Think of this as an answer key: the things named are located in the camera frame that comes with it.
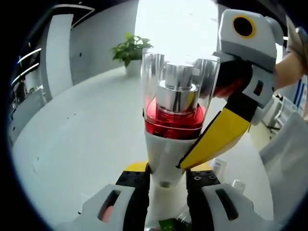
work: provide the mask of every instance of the white planter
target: white planter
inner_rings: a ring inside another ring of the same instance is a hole
[[[141,60],[132,60],[126,67],[127,77],[140,77]]]

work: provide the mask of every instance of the yellow circle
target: yellow circle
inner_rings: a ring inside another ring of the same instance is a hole
[[[237,32],[237,30],[235,29],[235,27],[234,27],[234,21],[237,19],[237,18],[244,18],[244,19],[246,19],[249,23],[250,23],[250,25],[251,25],[251,27],[252,27],[252,32],[250,33],[250,35],[248,35],[248,36],[244,36],[244,35],[241,35],[240,33],[238,33]],[[251,39],[251,38],[253,38],[254,36],[255,36],[255,34],[256,34],[256,31],[257,31],[257,29],[256,29],[256,25],[255,25],[255,22],[251,19],[251,18],[249,18],[248,16],[246,16],[246,15],[238,15],[238,16],[236,16],[234,19],[233,19],[233,28],[234,28],[234,30],[236,31],[236,33],[238,34],[238,35],[240,35],[240,36],[242,36],[243,38],[245,38],[245,39]]]

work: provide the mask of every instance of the potted plant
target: potted plant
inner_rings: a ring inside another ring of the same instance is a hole
[[[150,48],[149,39],[130,33],[125,34],[126,41],[112,48],[113,59],[123,62],[127,76],[140,76],[142,49]]]

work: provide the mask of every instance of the red liquid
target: red liquid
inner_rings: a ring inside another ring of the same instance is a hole
[[[145,129],[150,134],[164,138],[197,139],[201,133],[204,114],[205,108],[199,104],[194,111],[184,115],[167,113],[156,106],[154,98],[146,110]]]

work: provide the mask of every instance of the perfume bottle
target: perfume bottle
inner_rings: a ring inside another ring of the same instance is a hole
[[[210,61],[187,56],[172,60],[143,52],[145,138],[152,177],[159,187],[177,185],[184,171],[176,165],[201,134],[217,77],[206,71],[207,66],[213,68],[207,65]],[[202,104],[200,95],[205,96]]]

